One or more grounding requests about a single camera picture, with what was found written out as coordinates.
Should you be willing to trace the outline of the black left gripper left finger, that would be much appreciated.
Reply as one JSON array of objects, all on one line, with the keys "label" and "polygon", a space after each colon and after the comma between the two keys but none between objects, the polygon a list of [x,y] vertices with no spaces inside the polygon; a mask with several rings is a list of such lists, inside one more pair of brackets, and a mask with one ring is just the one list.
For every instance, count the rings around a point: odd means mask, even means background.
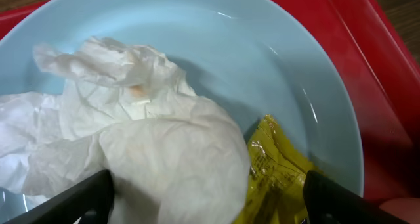
[{"label": "black left gripper left finger", "polygon": [[1,222],[107,224],[113,205],[112,176],[102,170],[38,206],[23,194],[2,189]]}]

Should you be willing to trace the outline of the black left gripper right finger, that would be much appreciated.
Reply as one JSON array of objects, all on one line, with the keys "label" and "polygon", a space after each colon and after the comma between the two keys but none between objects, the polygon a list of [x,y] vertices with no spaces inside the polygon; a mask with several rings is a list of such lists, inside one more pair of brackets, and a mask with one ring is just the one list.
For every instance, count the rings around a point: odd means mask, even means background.
[{"label": "black left gripper right finger", "polygon": [[306,175],[303,198],[309,224],[406,224],[313,170]]}]

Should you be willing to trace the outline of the yellow snack wrapper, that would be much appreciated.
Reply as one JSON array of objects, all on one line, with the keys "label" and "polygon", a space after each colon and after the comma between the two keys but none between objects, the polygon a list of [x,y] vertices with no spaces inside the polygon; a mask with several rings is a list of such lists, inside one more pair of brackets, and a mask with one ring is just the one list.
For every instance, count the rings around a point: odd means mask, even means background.
[{"label": "yellow snack wrapper", "polygon": [[245,206],[234,224],[299,224],[308,217],[303,187],[308,171],[319,169],[292,145],[267,114],[247,143],[251,159]]}]

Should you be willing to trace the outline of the pink plastic cup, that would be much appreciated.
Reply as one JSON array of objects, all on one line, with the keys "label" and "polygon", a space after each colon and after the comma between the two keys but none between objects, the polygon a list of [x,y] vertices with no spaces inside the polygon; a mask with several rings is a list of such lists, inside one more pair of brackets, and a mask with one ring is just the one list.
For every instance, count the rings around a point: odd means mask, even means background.
[{"label": "pink plastic cup", "polygon": [[395,198],[382,203],[379,207],[411,224],[419,224],[418,198]]}]

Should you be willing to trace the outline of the white tissue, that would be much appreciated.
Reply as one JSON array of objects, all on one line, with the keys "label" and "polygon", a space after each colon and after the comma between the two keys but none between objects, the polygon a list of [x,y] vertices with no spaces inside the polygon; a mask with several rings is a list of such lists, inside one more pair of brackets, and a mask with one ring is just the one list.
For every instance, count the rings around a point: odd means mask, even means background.
[{"label": "white tissue", "polygon": [[236,122],[145,45],[89,38],[72,54],[37,45],[62,94],[1,97],[1,186],[50,199],[112,174],[112,223],[231,223],[247,193],[249,155]]}]

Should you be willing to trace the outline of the light blue plate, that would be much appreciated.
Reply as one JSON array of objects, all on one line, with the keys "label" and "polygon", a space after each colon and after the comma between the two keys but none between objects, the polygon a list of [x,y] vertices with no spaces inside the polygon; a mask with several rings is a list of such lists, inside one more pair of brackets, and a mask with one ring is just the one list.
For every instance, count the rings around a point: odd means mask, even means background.
[{"label": "light blue plate", "polygon": [[287,218],[306,168],[364,189],[332,61],[270,0],[51,0],[1,40],[1,190],[27,212],[99,171],[108,223]]}]

